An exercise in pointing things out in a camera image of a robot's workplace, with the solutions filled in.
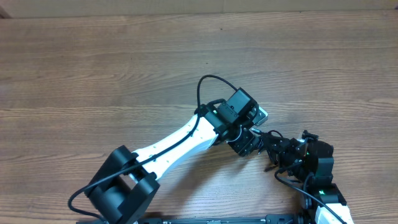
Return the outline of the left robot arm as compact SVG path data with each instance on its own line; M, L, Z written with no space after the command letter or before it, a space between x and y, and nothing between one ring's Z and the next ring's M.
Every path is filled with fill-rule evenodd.
M228 99L201 105L190 121L150 146L115 149L90 181L85 196L105 223L135 223L145 213L164 174L190 156L227 142L239 155L255 150L260 140L250 132L268 114L242 88Z

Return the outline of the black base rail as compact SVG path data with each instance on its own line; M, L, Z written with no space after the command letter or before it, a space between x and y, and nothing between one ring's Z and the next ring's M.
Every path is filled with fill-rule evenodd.
M238 218L185 218L161 219L143 218L134 224L306 224L314 223L303 215L270 214L265 217L238 217Z

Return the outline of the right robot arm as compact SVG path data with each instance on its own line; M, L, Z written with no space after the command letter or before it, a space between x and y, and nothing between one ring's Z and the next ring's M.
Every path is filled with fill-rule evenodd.
M274 177L300 194L301 209L287 223L353 223L347 202L333 183L332 145L304 130L299 139L271 130L261 133L262 151L274 167Z

